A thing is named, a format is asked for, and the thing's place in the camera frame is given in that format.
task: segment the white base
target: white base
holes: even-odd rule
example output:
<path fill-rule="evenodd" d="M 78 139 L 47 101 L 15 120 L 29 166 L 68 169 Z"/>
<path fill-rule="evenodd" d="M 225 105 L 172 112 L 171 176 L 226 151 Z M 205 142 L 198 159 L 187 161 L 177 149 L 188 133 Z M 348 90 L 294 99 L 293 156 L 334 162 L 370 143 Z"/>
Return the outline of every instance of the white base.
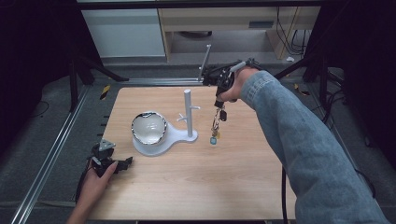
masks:
<path fill-rule="evenodd" d="M 145 156 L 160 156 L 176 143 L 193 143 L 198 138 L 198 132 L 192 130 L 192 137 L 189 137 L 187 130 L 176 129 L 170 122 L 167 122 L 166 136 L 159 145 L 144 145 L 133 138 L 134 147 Z"/>

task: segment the denim jacket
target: denim jacket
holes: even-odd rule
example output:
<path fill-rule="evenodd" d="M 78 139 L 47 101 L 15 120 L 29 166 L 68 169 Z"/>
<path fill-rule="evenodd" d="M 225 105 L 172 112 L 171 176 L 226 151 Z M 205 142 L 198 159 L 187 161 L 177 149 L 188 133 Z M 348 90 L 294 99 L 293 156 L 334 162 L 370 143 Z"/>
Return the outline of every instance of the denim jacket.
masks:
<path fill-rule="evenodd" d="M 298 223 L 389 223 L 327 126 L 276 78 L 254 74 L 241 99 L 286 170 Z"/>

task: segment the wooden table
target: wooden table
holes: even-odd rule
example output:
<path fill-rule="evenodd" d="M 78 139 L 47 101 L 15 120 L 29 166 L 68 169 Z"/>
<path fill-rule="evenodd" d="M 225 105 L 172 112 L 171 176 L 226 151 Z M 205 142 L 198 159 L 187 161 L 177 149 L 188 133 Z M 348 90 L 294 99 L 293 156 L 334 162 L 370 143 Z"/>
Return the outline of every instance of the wooden table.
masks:
<path fill-rule="evenodd" d="M 134 149 L 131 124 L 154 110 L 178 129 L 187 129 L 184 90 L 191 90 L 195 143 L 179 143 L 159 157 Z M 113 176 L 90 219 L 226 220 L 282 219 L 281 164 L 268 146 L 255 112 L 245 103 L 226 103 L 228 120 L 211 145 L 216 87 L 123 88 L 112 110 L 104 138 L 116 143 L 114 160 L 133 156 L 127 171 Z M 289 218 L 295 218 L 295 196 L 287 184 Z"/>

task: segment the human hand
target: human hand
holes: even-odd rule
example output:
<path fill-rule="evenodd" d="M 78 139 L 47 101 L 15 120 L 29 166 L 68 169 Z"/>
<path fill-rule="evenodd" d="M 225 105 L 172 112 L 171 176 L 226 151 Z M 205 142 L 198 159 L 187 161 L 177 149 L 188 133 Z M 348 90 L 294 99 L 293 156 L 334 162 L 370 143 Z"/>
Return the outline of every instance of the human hand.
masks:
<path fill-rule="evenodd" d="M 67 220 L 67 223 L 77 224 L 85 222 L 93 206 L 105 192 L 110 177 L 116 171 L 117 164 L 118 162 L 115 161 L 110 166 L 108 166 L 102 177 L 99 177 L 93 168 L 90 168 L 87 171 L 78 202 L 72 212 L 72 215 Z"/>
<path fill-rule="evenodd" d="M 231 101 L 232 99 L 239 99 L 241 95 L 242 86 L 244 85 L 245 81 L 253 74 L 257 73 L 259 70 L 256 68 L 245 66 L 239 70 L 237 70 L 234 75 L 234 82 L 233 86 L 218 95 L 217 101 L 225 102 Z"/>

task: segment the white stand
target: white stand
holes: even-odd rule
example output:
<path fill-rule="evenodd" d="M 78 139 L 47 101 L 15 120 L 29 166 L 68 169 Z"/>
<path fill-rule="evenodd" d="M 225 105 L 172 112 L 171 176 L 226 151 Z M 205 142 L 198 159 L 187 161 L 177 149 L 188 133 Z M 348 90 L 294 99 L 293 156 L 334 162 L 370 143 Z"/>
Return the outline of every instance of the white stand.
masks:
<path fill-rule="evenodd" d="M 198 132 L 192 129 L 192 113 L 193 109 L 200 109 L 199 106 L 191 105 L 191 90 L 184 90 L 184 101 L 186 107 L 186 117 L 177 121 L 184 120 L 187 122 L 187 130 L 176 129 L 169 121 L 166 122 L 166 134 L 161 143 L 156 145 L 144 145 L 133 139 L 134 147 L 137 151 L 145 156 L 155 157 L 160 156 L 171 148 L 176 143 L 193 143 L 198 138 Z"/>

